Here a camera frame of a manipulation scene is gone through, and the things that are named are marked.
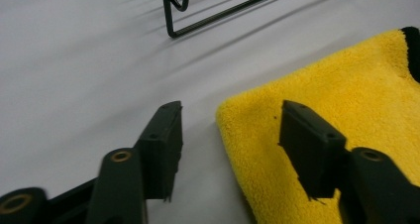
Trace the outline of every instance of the brass insert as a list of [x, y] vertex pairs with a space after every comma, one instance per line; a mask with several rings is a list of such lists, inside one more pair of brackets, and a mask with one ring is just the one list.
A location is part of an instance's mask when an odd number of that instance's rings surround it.
[[114, 155], [112, 155], [111, 157], [111, 161], [113, 162], [124, 162], [126, 160], [128, 160], [131, 157], [131, 153], [123, 151], [123, 152], [118, 152]]
[[365, 159], [368, 159], [368, 160], [373, 161], [373, 162], [381, 162], [382, 161], [382, 157], [380, 156], [380, 154], [378, 154], [376, 152], [373, 152], [373, 151], [362, 151], [361, 155]]
[[26, 193], [12, 196], [0, 204], [0, 214], [10, 214], [17, 212], [28, 205], [31, 200], [32, 195]]

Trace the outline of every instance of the white table surface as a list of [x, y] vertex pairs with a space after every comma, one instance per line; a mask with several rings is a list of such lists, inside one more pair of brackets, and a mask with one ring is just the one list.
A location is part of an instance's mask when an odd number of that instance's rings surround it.
[[[190, 0], [175, 28], [245, 0]], [[215, 124], [227, 97], [383, 31], [420, 27], [420, 0], [268, 0], [173, 40], [161, 0], [0, 0], [0, 195], [57, 196], [183, 105], [171, 203], [150, 223], [255, 223]]]

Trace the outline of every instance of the metal wire frame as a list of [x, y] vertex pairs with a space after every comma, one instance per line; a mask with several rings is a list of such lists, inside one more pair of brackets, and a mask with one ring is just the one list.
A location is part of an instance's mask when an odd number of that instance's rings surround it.
[[194, 24], [191, 24], [187, 27], [179, 29], [177, 31], [173, 30], [173, 20], [172, 20], [172, 10], [171, 5], [174, 6], [178, 11], [184, 12], [188, 8], [189, 0], [182, 0], [182, 3], [179, 3], [178, 0], [163, 0], [163, 9], [164, 9], [164, 17], [166, 20], [166, 30], [167, 34], [172, 38], [179, 38], [184, 36], [185, 34], [191, 33], [198, 29], [201, 29], [211, 23], [214, 23], [218, 20], [226, 18], [230, 15], [238, 13], [241, 10], [244, 10], [248, 7], [251, 7], [255, 4], [262, 2], [263, 0], [248, 0], [244, 3], [238, 4], [232, 8], [226, 9], [220, 13], [214, 14], [208, 18], [205, 18], [201, 21], [198, 21]]

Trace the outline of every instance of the yellow cloth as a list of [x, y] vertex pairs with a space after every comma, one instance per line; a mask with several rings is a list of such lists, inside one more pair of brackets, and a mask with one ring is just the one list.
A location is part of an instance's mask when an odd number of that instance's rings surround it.
[[312, 108], [347, 137], [348, 150], [386, 153], [420, 184], [420, 83], [407, 68], [405, 36], [382, 33], [220, 105], [223, 143], [259, 223], [342, 223], [339, 193], [309, 201], [277, 145], [284, 99]]

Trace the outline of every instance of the white surface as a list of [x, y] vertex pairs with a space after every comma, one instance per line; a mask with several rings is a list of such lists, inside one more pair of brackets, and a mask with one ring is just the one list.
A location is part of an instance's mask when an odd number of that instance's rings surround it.
[[[243, 1], [191, 0], [173, 10], [175, 28]], [[0, 0], [0, 195], [40, 186], [54, 197], [85, 182], [160, 105], [181, 100], [172, 202], [149, 201], [150, 223], [253, 223], [217, 106], [406, 26], [420, 27], [420, 0], [269, 0], [178, 40], [161, 0]]]

